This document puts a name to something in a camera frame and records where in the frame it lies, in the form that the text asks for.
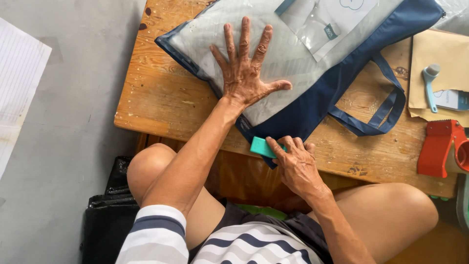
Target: white and navy striped shirt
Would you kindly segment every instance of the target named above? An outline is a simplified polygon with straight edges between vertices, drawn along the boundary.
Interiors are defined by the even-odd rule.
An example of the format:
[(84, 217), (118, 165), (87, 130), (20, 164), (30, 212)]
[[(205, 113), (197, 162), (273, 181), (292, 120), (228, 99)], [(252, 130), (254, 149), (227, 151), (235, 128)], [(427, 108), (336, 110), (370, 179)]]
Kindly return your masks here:
[[(142, 208), (121, 248), (116, 264), (185, 264), (186, 219), (166, 205)], [(193, 264), (322, 264), (317, 254), (281, 227), (250, 222), (211, 234)]]

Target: leg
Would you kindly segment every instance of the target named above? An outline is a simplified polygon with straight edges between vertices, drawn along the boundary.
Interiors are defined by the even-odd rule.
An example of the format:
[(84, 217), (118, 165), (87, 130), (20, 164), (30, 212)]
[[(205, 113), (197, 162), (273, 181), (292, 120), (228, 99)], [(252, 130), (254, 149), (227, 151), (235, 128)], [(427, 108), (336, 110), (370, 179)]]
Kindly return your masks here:
[[(157, 143), (139, 152), (127, 170), (129, 188), (140, 205), (150, 184), (166, 168), (176, 153)], [(220, 222), (225, 207), (202, 188), (187, 216), (186, 242), (189, 249), (202, 243)]]
[[(360, 186), (340, 192), (335, 199), (377, 263), (403, 251), (438, 222), (430, 198), (403, 183)], [(318, 221), (314, 212), (308, 216)]]

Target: wooden table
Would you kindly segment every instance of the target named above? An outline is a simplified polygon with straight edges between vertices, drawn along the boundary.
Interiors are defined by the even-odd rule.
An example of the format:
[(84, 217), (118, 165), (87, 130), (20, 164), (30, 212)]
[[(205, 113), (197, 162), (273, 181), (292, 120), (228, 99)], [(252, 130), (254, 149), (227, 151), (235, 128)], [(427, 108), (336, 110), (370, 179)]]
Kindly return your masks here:
[[(114, 124), (121, 128), (188, 141), (208, 117), (217, 99), (209, 86), (170, 58), (154, 40), (193, 18), (212, 1), (147, 0)], [(411, 39), (383, 50), (408, 93)], [(369, 63), (337, 103), (342, 110), (368, 121), (391, 90), (379, 68)], [(425, 139), (426, 121), (411, 118), (407, 108), (388, 133), (357, 137), (326, 117), (308, 138), (316, 144), (318, 168), (375, 183), (402, 182), (427, 194), (453, 197), (456, 176), (418, 175), (416, 164)], [(233, 127), (221, 149), (257, 156)]]

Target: sleeve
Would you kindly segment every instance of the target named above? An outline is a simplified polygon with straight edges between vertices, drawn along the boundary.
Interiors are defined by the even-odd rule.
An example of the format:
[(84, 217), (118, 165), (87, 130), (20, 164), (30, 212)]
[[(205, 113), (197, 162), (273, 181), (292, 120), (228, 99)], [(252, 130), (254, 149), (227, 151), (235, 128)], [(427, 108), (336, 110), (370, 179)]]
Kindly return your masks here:
[(150, 205), (140, 209), (116, 264), (186, 264), (186, 219), (176, 208)]

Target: kraft paper envelope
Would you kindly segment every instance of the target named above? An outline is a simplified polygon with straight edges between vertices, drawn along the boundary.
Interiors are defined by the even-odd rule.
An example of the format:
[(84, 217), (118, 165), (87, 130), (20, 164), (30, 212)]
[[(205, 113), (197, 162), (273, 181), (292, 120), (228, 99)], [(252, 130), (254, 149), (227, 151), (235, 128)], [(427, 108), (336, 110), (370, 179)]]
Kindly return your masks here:
[(431, 83), (434, 92), (462, 90), (469, 92), (469, 37), (444, 31), (426, 30), (414, 36), (410, 69), (409, 112), (427, 121), (456, 119), (469, 126), (469, 111), (438, 108), (433, 114), (427, 103), (422, 70), (432, 63), (441, 67)]

